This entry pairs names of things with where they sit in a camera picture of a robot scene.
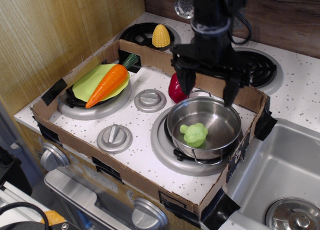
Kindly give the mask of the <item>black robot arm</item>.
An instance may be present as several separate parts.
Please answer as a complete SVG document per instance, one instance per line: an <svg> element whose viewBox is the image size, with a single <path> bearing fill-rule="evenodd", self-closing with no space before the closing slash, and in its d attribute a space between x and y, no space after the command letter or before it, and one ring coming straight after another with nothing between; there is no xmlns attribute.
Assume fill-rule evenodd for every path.
<svg viewBox="0 0 320 230"><path fill-rule="evenodd" d="M233 104L239 89L252 82L254 63L232 47L234 17L247 0L193 0L190 21L194 41L173 45L171 64L182 92L189 95L196 74L225 80L225 107Z"/></svg>

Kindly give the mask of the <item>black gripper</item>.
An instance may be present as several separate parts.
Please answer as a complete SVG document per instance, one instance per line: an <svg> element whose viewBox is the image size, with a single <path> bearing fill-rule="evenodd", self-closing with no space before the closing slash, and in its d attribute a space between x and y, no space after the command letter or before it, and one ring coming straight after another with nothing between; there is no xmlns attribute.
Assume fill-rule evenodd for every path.
<svg viewBox="0 0 320 230"><path fill-rule="evenodd" d="M232 30L196 29L189 44L176 44L171 60L181 91L189 95L196 83L196 73L225 80L224 106L230 107L239 88L252 83L253 62L232 47Z"/></svg>

